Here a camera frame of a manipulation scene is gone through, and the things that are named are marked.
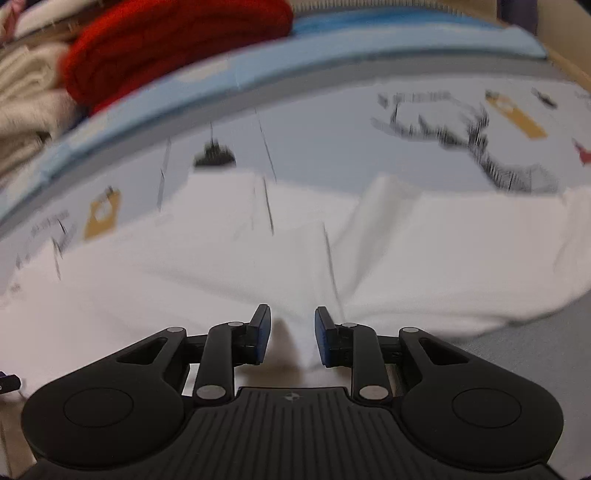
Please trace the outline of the white long sleeve shirt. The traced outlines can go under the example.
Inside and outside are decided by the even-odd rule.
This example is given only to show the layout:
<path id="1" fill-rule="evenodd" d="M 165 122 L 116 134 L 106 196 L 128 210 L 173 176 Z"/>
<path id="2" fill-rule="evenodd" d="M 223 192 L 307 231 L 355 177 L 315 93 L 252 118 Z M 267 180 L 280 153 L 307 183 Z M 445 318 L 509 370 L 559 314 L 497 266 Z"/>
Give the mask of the white long sleeve shirt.
<path id="1" fill-rule="evenodd" d="M 590 191 L 427 192 L 380 176 L 360 198 L 252 174 L 188 179 L 157 213 L 64 254 L 1 299 L 1 366 L 27 392 L 168 327 L 273 310 L 270 369 L 320 377 L 314 313 L 384 334 L 472 337 L 590 288 Z"/>

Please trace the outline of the cream folded blanket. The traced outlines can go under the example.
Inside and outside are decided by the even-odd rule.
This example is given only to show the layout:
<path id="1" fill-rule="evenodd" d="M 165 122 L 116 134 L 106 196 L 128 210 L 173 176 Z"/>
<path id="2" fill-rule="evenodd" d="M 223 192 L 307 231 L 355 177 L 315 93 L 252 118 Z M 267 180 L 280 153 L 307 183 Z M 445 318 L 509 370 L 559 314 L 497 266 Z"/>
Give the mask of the cream folded blanket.
<path id="1" fill-rule="evenodd" d="M 70 130 L 82 110 L 63 87 L 66 43 L 22 46 L 1 60 L 1 184 Z"/>

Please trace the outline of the light blue folded sheet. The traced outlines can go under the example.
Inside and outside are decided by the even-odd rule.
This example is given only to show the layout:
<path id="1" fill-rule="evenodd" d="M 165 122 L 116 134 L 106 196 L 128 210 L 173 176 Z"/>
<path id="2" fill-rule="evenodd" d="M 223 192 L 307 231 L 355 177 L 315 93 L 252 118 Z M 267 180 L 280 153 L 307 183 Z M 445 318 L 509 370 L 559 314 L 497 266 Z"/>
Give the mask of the light blue folded sheet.
<path id="1" fill-rule="evenodd" d="M 542 43 L 516 26 L 499 26 L 434 2 L 297 8 L 287 38 L 213 57 L 164 76 L 82 122 L 37 157 L 1 193 L 1 216 L 47 189 L 65 172 L 121 139 L 180 110 L 252 86 L 353 60 L 413 53 L 479 53 L 544 60 Z"/>

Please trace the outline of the red folded blanket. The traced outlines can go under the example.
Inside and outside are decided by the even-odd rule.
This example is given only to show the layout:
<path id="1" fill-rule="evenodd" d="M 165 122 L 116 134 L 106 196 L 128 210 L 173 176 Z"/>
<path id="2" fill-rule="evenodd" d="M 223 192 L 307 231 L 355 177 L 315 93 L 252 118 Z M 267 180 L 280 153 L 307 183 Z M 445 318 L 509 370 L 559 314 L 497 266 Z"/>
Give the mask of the red folded blanket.
<path id="1" fill-rule="evenodd" d="M 62 60 L 66 91 L 95 114 L 184 66 L 290 34 L 286 1 L 121 1 Z"/>

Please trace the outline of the purple box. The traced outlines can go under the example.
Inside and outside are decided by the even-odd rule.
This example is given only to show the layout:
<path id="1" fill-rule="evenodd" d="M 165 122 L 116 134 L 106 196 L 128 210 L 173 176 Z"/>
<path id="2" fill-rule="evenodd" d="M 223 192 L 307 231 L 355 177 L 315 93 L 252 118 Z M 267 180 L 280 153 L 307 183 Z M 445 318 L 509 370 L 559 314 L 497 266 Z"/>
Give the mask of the purple box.
<path id="1" fill-rule="evenodd" d="M 537 0 L 498 0 L 497 17 L 499 20 L 536 35 L 538 29 Z"/>

